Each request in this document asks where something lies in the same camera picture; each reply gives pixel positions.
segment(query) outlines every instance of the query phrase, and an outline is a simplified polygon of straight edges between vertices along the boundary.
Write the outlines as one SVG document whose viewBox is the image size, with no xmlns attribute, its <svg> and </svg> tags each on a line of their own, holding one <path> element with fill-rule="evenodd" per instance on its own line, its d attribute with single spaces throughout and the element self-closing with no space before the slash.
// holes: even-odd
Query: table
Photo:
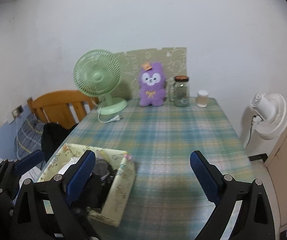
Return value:
<svg viewBox="0 0 287 240">
<path fill-rule="evenodd" d="M 160 107 L 140 107 L 133 99 L 119 122 L 102 124 L 97 115 L 91 111 L 63 144 L 126 150 L 137 170 L 120 226 L 92 220 L 104 240 L 194 239 L 214 209 L 190 167 L 194 150 L 223 174 L 246 182 L 254 179 L 240 140 L 213 98 L 206 108 L 197 107 L 192 98 L 184 108 L 168 101 Z M 229 238 L 239 207 L 222 239 Z"/>
</svg>

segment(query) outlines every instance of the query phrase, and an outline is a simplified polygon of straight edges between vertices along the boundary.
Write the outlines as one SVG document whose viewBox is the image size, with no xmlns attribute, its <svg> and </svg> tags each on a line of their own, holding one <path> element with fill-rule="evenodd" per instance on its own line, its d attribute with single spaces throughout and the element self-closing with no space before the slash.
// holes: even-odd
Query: wooden headboard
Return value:
<svg viewBox="0 0 287 240">
<path fill-rule="evenodd" d="M 70 111 L 71 104 L 76 112 L 77 118 L 81 121 L 86 115 L 84 102 L 88 103 L 89 108 L 95 106 L 90 97 L 78 90 L 61 90 L 51 92 L 38 97 L 36 100 L 29 98 L 27 103 L 32 113 L 43 122 L 58 122 L 62 127 L 69 129 L 76 124 L 73 114 Z"/>
</svg>

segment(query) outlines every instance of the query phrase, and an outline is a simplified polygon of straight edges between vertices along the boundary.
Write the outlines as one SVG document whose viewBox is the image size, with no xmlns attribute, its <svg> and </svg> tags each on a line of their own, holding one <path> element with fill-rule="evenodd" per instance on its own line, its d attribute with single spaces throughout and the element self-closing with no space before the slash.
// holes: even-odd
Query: fan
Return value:
<svg viewBox="0 0 287 240">
<path fill-rule="evenodd" d="M 114 114 L 127 106 L 123 98 L 111 97 L 119 85 L 121 70 L 113 55 L 106 50 L 96 49 L 84 54 L 74 68 L 74 81 L 78 89 L 87 96 L 105 96 L 98 107 L 100 114 Z"/>
<path fill-rule="evenodd" d="M 280 94 L 257 93 L 251 99 L 252 108 L 258 113 L 253 122 L 264 140 L 278 137 L 287 127 L 287 102 Z"/>
</svg>

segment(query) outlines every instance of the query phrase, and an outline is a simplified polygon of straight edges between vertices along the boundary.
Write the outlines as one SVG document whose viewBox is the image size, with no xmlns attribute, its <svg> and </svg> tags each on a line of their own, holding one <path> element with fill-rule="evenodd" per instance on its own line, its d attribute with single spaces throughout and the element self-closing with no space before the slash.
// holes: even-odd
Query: blue rubber pad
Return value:
<svg viewBox="0 0 287 240">
<path fill-rule="evenodd" d="M 205 192 L 207 199 L 217 206 L 220 202 L 218 185 L 195 152 L 190 155 L 190 166 Z"/>
<path fill-rule="evenodd" d="M 37 164 L 45 160 L 45 154 L 41 150 L 34 151 L 33 153 L 27 155 L 15 162 L 15 175 L 24 175 L 27 171 L 35 167 Z"/>
<path fill-rule="evenodd" d="M 67 184 L 66 202 L 68 205 L 70 205 L 73 201 L 76 201 L 79 198 L 82 189 L 84 188 L 95 166 L 95 163 L 96 163 L 95 153 L 89 151 L 88 156 L 85 158 L 84 162 L 80 165 L 77 172 L 74 174 L 70 182 Z"/>
</svg>

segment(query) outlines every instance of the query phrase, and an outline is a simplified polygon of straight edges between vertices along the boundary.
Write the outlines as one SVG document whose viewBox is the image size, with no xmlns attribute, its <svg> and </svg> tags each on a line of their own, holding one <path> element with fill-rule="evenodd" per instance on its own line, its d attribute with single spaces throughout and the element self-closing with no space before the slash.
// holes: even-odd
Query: brown lid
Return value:
<svg viewBox="0 0 287 240">
<path fill-rule="evenodd" d="M 174 80 L 177 82 L 188 82 L 189 77 L 188 76 L 175 76 Z"/>
</svg>

